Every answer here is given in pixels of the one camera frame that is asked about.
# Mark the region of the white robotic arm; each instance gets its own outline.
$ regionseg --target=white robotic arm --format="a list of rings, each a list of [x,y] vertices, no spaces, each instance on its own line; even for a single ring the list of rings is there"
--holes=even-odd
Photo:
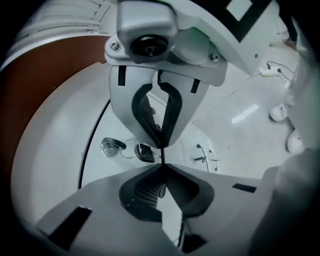
[[[140,142],[155,148],[174,144],[209,85],[224,82],[228,62],[249,74],[257,68],[274,31],[278,5],[254,2],[245,13],[257,15],[247,19],[244,13],[237,20],[240,13],[232,2],[210,7],[210,12],[228,13],[218,14],[221,21],[188,0],[118,2],[117,33],[105,44],[105,58],[113,65],[110,100],[115,115]],[[158,85],[169,94],[161,128],[146,97],[156,71]]]

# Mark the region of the white cable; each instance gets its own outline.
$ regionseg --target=white cable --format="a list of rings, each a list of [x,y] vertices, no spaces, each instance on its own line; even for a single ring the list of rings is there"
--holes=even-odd
[[[246,82],[248,81],[249,79],[255,77],[255,76],[258,76],[260,75],[260,73],[257,73],[257,74],[254,74],[252,76],[249,76],[246,80],[244,80],[240,86],[235,89],[234,91],[230,92],[227,96],[225,96],[222,100],[220,100],[217,104],[215,104],[214,106],[210,107],[209,109],[207,109],[202,115],[200,115],[196,120],[193,120],[192,123],[194,123],[195,121],[198,121],[200,118],[202,118],[208,111],[212,110],[213,108],[215,108],[216,106],[218,106],[221,102],[223,102],[226,98],[228,98],[230,95],[234,94],[236,91],[238,91],[240,89],[240,87]]]

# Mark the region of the bolt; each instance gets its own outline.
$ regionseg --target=bolt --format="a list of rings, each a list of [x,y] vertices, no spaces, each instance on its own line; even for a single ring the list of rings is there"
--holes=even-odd
[[[210,60],[212,60],[213,62],[217,62],[219,60],[218,55],[216,54],[210,54]]]
[[[114,51],[118,51],[120,49],[120,44],[118,41],[113,41],[111,44],[110,44],[110,48]]]

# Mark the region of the key ring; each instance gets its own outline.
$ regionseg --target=key ring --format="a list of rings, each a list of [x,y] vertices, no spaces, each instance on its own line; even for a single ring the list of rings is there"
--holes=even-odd
[[[124,141],[123,143],[126,144],[126,142],[129,142],[129,141],[135,141],[135,139],[130,138],[130,139],[127,139],[126,141]],[[120,148],[120,155],[125,159],[132,159],[132,158],[135,158],[137,156],[136,154],[134,154],[134,156],[124,156],[122,154],[122,149],[125,149],[125,148],[122,148],[122,147]]]

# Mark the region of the black strip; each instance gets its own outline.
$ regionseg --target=black strip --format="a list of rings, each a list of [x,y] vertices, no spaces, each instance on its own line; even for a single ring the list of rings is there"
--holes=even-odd
[[[97,122],[96,122],[96,124],[95,124],[95,126],[93,128],[93,131],[92,131],[91,136],[89,138],[89,142],[88,142],[88,144],[86,146],[85,153],[84,153],[83,160],[82,160],[82,164],[81,164],[81,170],[80,170],[80,176],[79,176],[79,182],[78,182],[78,190],[81,189],[81,187],[82,187],[82,178],[84,176],[85,163],[86,163],[86,159],[87,159],[87,155],[88,155],[88,152],[89,152],[91,141],[92,141],[92,139],[94,137],[94,134],[96,132],[98,124],[100,123],[100,120],[101,120],[102,116],[104,115],[104,113],[105,113],[105,111],[106,111],[106,109],[107,109],[109,104],[110,104],[110,100],[108,100],[108,102],[106,103],[105,107],[103,108],[103,110],[102,110],[102,112],[101,112],[101,114],[100,114],[100,116],[99,116],[99,118],[98,118],[98,120],[97,120]]]
[[[150,106],[147,92],[152,89],[152,83],[143,84],[132,98],[132,114],[141,127],[149,135],[157,149],[161,145],[161,131],[158,129]]]
[[[184,240],[185,240],[185,222],[181,221],[180,233],[179,233],[179,242],[178,242],[178,245],[176,246],[180,250],[182,250],[182,246],[184,244]]]
[[[162,148],[169,145],[171,135],[176,126],[178,116],[182,108],[182,97],[180,92],[168,82],[159,84],[162,91],[169,94],[168,102],[166,104],[163,124],[162,124]]]
[[[181,209],[183,220],[204,214],[215,196],[213,187],[205,180],[170,163],[166,165],[166,187]]]
[[[48,237],[51,242],[68,251],[92,210],[79,206]]]
[[[200,83],[200,80],[194,79],[193,85],[192,85],[192,88],[191,88],[191,93],[192,94],[195,94],[197,92],[199,83]]]
[[[164,198],[165,197],[166,190],[167,190],[167,185],[166,184],[162,184],[161,190],[159,192],[159,198]]]
[[[161,164],[164,165],[166,163],[165,149],[161,148]]]
[[[250,193],[254,193],[256,191],[256,187],[254,186],[248,186],[248,185],[243,185],[243,184],[234,184],[232,186],[234,189],[238,189],[238,190],[242,190],[242,191],[246,191],[246,192],[250,192]]]
[[[127,66],[119,66],[118,86],[126,85],[126,69],[127,69]]]
[[[250,0],[252,5],[243,15],[240,21],[227,10],[228,4],[231,0],[191,0],[199,5],[207,12],[217,18],[225,27],[234,35],[234,37],[241,42],[248,34],[253,25],[257,22],[260,15],[268,7],[271,0]]]

